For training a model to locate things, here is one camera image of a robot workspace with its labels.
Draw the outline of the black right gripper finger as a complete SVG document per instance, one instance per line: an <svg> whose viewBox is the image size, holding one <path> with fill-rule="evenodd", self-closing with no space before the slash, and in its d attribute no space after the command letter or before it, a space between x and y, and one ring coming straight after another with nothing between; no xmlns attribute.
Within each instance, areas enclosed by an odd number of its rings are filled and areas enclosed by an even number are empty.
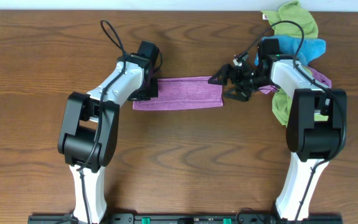
<svg viewBox="0 0 358 224"><path fill-rule="evenodd" d="M250 98L250 92L245 91L239 87L232 87L223 93L223 96L233 100L247 102Z"/></svg>
<svg viewBox="0 0 358 224"><path fill-rule="evenodd" d="M227 63L223 65L214 75L208 79L208 84L212 85L227 85L230 72L232 71L232 66Z"/></svg>

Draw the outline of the purple microfiber cloth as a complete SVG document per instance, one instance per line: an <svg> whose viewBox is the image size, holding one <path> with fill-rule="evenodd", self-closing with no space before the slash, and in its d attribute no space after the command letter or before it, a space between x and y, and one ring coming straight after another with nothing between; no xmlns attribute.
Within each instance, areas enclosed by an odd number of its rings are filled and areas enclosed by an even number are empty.
<svg viewBox="0 0 358 224"><path fill-rule="evenodd" d="M158 80L158 97L135 101L138 111L177 111L215 108L224 105L223 86L208 83L209 77L163 78Z"/></svg>

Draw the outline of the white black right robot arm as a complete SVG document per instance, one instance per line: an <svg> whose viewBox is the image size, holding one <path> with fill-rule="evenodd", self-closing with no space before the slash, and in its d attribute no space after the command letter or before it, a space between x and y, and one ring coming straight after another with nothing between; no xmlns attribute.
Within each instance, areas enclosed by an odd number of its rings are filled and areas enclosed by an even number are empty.
<svg viewBox="0 0 358 224"><path fill-rule="evenodd" d="M266 55L255 69L245 62L225 64L208 83L226 85L228 81L233 88L224 96L234 100L246 102L265 85L278 87L291 98L286 126L291 160L283 189L275 200L275 220L308 221L318 180L346 141L346 93L317 81L295 56L285 54Z"/></svg>

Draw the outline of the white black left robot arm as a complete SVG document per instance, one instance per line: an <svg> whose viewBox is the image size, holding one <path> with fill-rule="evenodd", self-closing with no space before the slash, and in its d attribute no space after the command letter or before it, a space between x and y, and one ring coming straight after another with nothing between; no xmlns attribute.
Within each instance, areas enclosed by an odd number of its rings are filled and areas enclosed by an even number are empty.
<svg viewBox="0 0 358 224"><path fill-rule="evenodd" d="M150 100L158 88L153 75L160 52L123 54L112 73L87 93L67 99L57 143L73 175L77 223L101 223L107 204L105 167L116 149L120 109L127 101Z"/></svg>

